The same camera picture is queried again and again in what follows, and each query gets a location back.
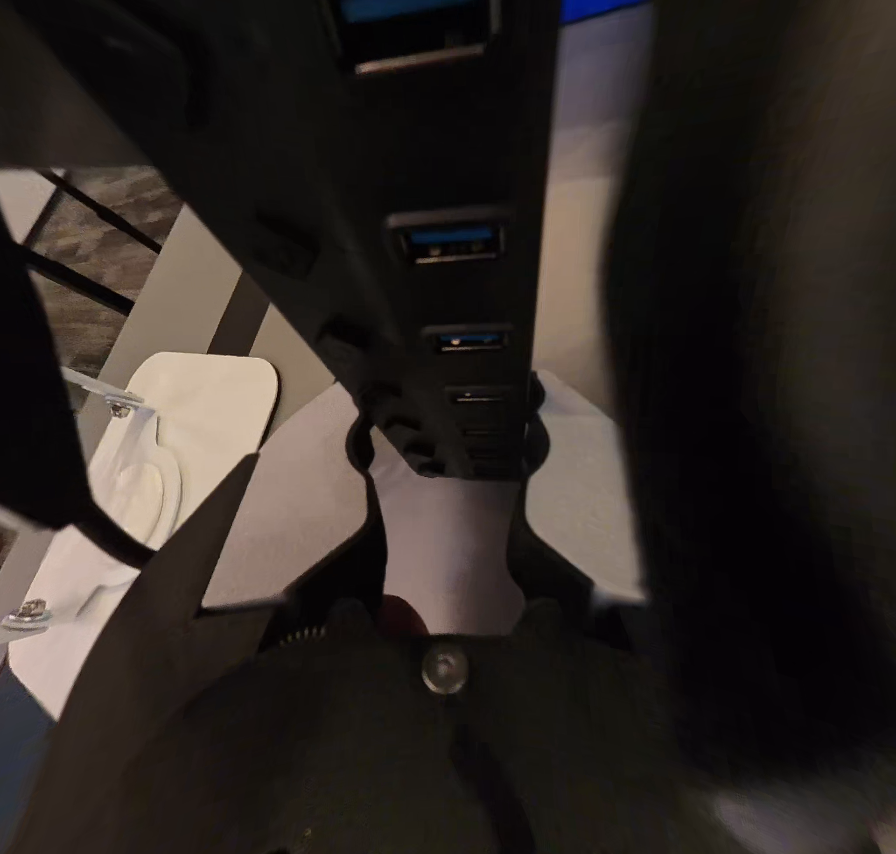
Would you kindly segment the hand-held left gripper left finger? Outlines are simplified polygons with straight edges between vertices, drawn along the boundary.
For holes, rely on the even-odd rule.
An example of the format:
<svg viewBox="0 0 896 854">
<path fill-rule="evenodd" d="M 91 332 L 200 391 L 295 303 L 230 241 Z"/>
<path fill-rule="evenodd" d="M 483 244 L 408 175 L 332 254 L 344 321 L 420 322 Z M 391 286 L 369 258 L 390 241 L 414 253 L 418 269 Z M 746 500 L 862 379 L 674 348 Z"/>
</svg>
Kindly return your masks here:
<svg viewBox="0 0 896 854">
<path fill-rule="evenodd" d="M 385 526 L 368 467 L 373 447 L 338 383 L 263 445 L 204 593 L 205 609 L 311 609 L 351 598 L 376 609 L 384 593 Z"/>
</svg>

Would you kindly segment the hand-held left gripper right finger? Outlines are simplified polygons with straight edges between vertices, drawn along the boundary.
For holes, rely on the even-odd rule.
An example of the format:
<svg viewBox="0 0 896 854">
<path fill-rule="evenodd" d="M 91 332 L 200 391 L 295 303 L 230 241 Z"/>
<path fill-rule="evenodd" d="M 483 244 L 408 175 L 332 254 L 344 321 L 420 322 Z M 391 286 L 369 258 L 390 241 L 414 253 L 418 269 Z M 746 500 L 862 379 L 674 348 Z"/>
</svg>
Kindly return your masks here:
<svg viewBox="0 0 896 854">
<path fill-rule="evenodd" d="M 508 569 L 528 600 L 564 611 L 643 607 L 646 591 L 615 421 L 549 371 L 525 449 Z"/>
</svg>

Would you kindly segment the black usb hub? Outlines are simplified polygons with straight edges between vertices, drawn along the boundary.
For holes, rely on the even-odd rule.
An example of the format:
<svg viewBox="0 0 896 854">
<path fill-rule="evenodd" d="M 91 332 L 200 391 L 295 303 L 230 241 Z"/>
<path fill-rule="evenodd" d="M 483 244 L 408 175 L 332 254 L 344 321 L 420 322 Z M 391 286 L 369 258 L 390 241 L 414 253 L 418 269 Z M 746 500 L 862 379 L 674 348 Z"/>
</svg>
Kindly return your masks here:
<svg viewBox="0 0 896 854">
<path fill-rule="evenodd" d="M 519 479 L 561 0 L 10 0 L 415 472 Z"/>
</svg>

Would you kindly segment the person's left hand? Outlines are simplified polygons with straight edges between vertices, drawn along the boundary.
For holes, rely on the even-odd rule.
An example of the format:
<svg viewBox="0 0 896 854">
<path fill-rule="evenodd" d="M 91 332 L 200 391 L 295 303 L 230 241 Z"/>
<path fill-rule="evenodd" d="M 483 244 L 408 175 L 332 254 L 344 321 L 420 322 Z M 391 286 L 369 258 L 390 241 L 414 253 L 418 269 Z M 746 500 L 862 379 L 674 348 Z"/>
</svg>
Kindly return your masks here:
<svg viewBox="0 0 896 854">
<path fill-rule="evenodd" d="M 418 611 L 401 597 L 384 594 L 375 624 L 380 636 L 402 640 L 429 636 L 429 630 Z"/>
</svg>

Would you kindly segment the white stand base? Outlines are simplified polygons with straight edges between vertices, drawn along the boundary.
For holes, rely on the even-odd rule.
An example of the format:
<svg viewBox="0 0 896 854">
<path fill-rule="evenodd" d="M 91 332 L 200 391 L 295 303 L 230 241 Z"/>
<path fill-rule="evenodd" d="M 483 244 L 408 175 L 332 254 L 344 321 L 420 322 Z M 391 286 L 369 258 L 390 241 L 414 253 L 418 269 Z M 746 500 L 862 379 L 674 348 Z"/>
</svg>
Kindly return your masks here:
<svg viewBox="0 0 896 854">
<path fill-rule="evenodd" d="M 257 451 L 279 394 L 263 359 L 171 352 L 151 355 L 123 389 L 88 385 L 111 413 L 88 465 L 93 498 L 153 551 Z M 68 527 L 21 602 L 2 611 L 9 666 L 52 720 L 137 575 Z"/>
</svg>

